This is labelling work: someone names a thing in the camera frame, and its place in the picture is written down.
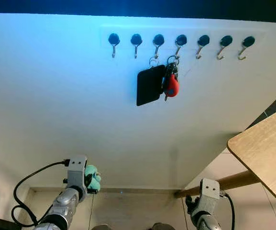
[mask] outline keychain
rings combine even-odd
[[[161,34],[153,40],[156,47],[155,55],[149,59],[149,69],[143,70],[137,76],[137,106],[153,102],[162,94],[162,79],[166,73],[165,65],[159,65],[158,49],[164,43]]]
[[[167,101],[168,97],[175,97],[179,91],[179,83],[178,83],[178,69],[177,65],[173,62],[167,65],[165,81],[164,81],[164,93],[165,93],[165,101]]]
[[[179,35],[175,41],[177,46],[177,51],[174,55],[170,56],[167,59],[166,66],[166,74],[164,77],[164,81],[162,84],[163,92],[165,93],[165,101],[167,101],[168,97],[175,97],[179,92],[179,82],[178,82],[178,68],[179,58],[178,55],[179,50],[182,46],[187,43],[187,37],[185,35]]]

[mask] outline gray robot arm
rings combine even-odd
[[[76,207],[86,197],[87,193],[97,193],[87,189],[92,178],[85,176],[87,166],[86,156],[70,159],[67,171],[66,189],[54,201],[53,205],[34,230],[68,230],[75,214]]]
[[[217,181],[204,178],[200,182],[200,196],[192,202],[186,197],[188,214],[197,230],[221,230],[221,226],[214,218],[213,212],[220,200],[220,185]]]

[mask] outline hook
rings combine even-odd
[[[187,43],[187,37],[186,37],[184,34],[179,35],[179,36],[176,38],[175,44],[176,44],[176,46],[177,46],[177,50],[176,50],[176,53],[175,53],[175,55],[174,55],[174,56],[176,57],[176,59],[179,58],[178,53],[179,53],[179,51],[180,51],[180,48],[181,48],[182,46],[184,46],[186,43]]]
[[[197,41],[197,44],[199,45],[199,49],[195,55],[196,59],[200,59],[201,58],[201,55],[199,54],[201,49],[208,45],[210,42],[210,38],[208,35],[203,35],[202,37],[199,38],[199,40]]]
[[[138,46],[141,45],[142,38],[139,34],[134,34],[130,41],[134,45],[134,58],[137,58]]]
[[[115,46],[120,43],[119,36],[117,34],[110,34],[108,38],[109,43],[112,45],[113,51],[112,51],[112,57],[115,57]]]
[[[179,51],[180,51],[180,48],[181,48],[182,46],[184,46],[186,43],[187,43],[187,37],[186,37],[184,34],[181,34],[181,35],[179,35],[179,36],[176,38],[176,41],[175,41],[175,44],[176,44],[176,46],[177,46],[176,53],[175,53],[174,55],[168,57],[168,59],[167,59],[167,64],[170,64],[170,62],[169,62],[169,59],[170,59],[170,58],[174,58],[174,62],[175,62],[175,63],[176,63],[176,61],[177,61],[176,65],[179,64],[179,58],[180,58],[180,56],[178,56],[178,53],[179,53]]]
[[[225,48],[225,46],[222,46],[221,49],[219,50],[219,52],[218,52],[218,54],[217,54],[217,56],[216,56],[216,58],[217,58],[218,60],[222,60],[222,59],[225,57],[224,55],[221,56],[221,57],[219,57],[219,55],[221,54],[221,52],[223,51],[224,48]]]
[[[165,42],[165,38],[163,37],[162,34],[157,34],[154,39],[153,39],[153,44],[154,46],[156,46],[156,51],[155,51],[155,55],[154,58],[157,59],[159,57],[158,55],[158,49],[160,46],[163,45],[163,43]]]
[[[221,54],[223,49],[229,46],[231,43],[232,43],[232,37],[230,35],[227,35],[220,40],[221,49],[219,50],[216,56],[218,60],[222,60],[225,57],[224,55],[219,57],[219,55]]]
[[[249,36],[249,37],[245,38],[242,41],[242,47],[243,47],[243,49],[238,54],[238,59],[239,60],[242,61],[242,60],[244,60],[246,58],[246,56],[244,56],[244,57],[240,57],[240,56],[244,52],[244,50],[246,50],[248,47],[250,47],[250,46],[252,46],[254,44],[254,41],[255,41],[255,39],[254,39],[253,36]]]

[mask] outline floor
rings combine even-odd
[[[218,179],[244,170],[245,168],[225,151],[187,187],[198,185],[203,177]],[[235,205],[236,229],[276,230],[276,199],[260,183],[227,192]],[[41,217],[57,195],[58,191],[36,192],[31,202],[32,211]],[[101,191],[97,195],[91,195],[78,206],[71,229],[89,230],[106,223],[114,230],[147,230],[156,222],[164,222],[176,230],[194,230],[185,206],[184,199],[175,199],[173,194],[167,191]],[[215,215],[223,230],[231,229],[228,200],[220,200]]]

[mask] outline hook rack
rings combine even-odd
[[[112,33],[110,34],[109,38],[108,38],[109,43],[112,45],[113,47],[113,52],[112,52],[112,57],[115,57],[115,47],[116,45],[118,45],[120,43],[120,38],[116,33]],[[149,64],[151,67],[154,67],[155,65],[152,64],[152,62],[156,63],[156,66],[159,65],[159,54],[158,54],[158,50],[159,47],[162,46],[165,42],[164,36],[162,34],[157,34],[154,39],[153,39],[153,45],[156,47],[155,49],[155,54],[153,57],[150,58],[149,60]],[[221,40],[220,40],[220,50],[217,53],[217,60],[222,60],[225,56],[222,55],[223,50],[229,46],[231,43],[233,42],[233,38],[231,35],[226,35],[224,36]],[[142,38],[139,34],[134,34],[131,38],[131,43],[134,45],[135,47],[135,53],[134,53],[134,58],[137,58],[137,49],[138,46],[142,43]],[[187,43],[187,37],[184,34],[179,35],[176,40],[175,40],[175,44],[177,46],[177,50],[175,52],[174,55],[171,55],[168,58],[167,63],[170,63],[170,59],[174,58],[174,62],[177,64],[177,62],[179,62],[179,58],[180,56],[179,51],[181,49],[182,46],[184,46]],[[206,45],[208,45],[210,43],[210,37],[208,35],[203,35],[201,36],[198,41],[197,44],[199,46],[196,54],[195,54],[195,58],[196,59],[200,59],[202,57],[201,50],[203,47],[205,47]],[[252,46],[255,43],[255,38],[253,36],[249,36],[246,37],[243,41],[242,41],[242,50],[239,51],[238,53],[238,59],[239,60],[244,60],[246,59],[246,56],[242,57],[243,52],[250,46]]]

